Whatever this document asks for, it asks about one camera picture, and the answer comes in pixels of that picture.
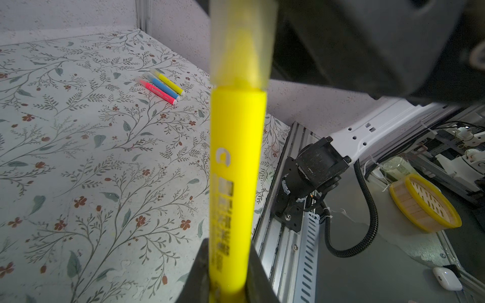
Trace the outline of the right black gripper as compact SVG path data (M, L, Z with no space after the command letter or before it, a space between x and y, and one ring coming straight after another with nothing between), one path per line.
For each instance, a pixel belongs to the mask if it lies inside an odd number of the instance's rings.
M281 1L274 80L484 102L483 1Z

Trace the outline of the yellow highlighter pen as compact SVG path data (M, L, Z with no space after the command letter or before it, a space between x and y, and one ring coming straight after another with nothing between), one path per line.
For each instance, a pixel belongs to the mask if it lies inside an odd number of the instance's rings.
M178 87L174 82L172 82L169 78L164 76L161 72L159 72L156 69L151 69L150 72L156 76L161 82L163 82L165 85L167 85L171 90L176 92L180 96L185 96L185 91Z
M210 122L211 302L245 302L266 92L215 87Z

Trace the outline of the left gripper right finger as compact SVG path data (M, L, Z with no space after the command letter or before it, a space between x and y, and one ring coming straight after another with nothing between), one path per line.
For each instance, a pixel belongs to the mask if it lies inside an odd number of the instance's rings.
M245 292L248 303L280 303L253 244L250 248Z

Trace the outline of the pink highlighter pen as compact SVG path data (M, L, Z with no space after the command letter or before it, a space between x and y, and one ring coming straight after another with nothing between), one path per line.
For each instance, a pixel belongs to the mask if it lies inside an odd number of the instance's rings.
M175 98L163 92L161 89L157 88L152 83L145 81L140 77L136 78L135 81L141 86L143 86L144 88L146 88L147 90L149 90L150 92L154 93L156 96L160 97L162 100L168 102L170 105L175 106L178 103L178 101Z

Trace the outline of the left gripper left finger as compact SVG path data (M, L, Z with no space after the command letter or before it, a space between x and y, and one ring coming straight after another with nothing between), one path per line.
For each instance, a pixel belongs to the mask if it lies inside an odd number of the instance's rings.
M208 303L210 293L209 279L209 239L202 241L189 272L183 290L176 303Z

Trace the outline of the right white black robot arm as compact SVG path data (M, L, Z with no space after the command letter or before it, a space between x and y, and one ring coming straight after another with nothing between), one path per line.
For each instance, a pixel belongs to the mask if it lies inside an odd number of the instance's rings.
M280 1L272 77L387 98L306 150L297 181L334 187L484 103L483 1Z

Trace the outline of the blue highlighter pen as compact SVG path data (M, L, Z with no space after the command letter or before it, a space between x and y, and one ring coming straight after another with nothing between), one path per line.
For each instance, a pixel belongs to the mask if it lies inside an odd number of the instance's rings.
M167 85L163 84L157 77L155 77L151 73L144 73L144 77L152 82L154 86L156 86L158 89L163 91L164 93L168 94L170 97L178 100L179 95L174 92L172 89L170 89Z

